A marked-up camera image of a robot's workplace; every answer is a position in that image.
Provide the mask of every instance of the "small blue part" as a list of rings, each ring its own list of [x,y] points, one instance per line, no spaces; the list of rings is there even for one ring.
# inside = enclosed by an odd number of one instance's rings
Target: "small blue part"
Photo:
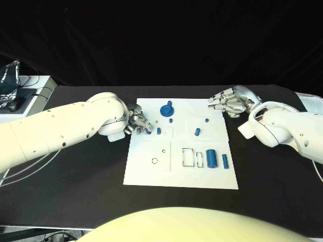
[[[218,160],[216,160],[215,150],[206,150],[206,160],[208,160],[208,167],[216,168],[218,167]]]
[[[199,129],[199,128],[196,128],[196,133],[195,133],[195,136],[199,136],[199,134],[200,134],[200,129]]]
[[[174,108],[171,106],[171,101],[167,101],[167,105],[164,105],[161,108],[160,108],[160,114],[164,116],[164,117],[170,117],[173,114],[174,114]]]
[[[223,168],[228,169],[228,160],[226,160],[226,155],[222,155],[222,160],[223,160]]]

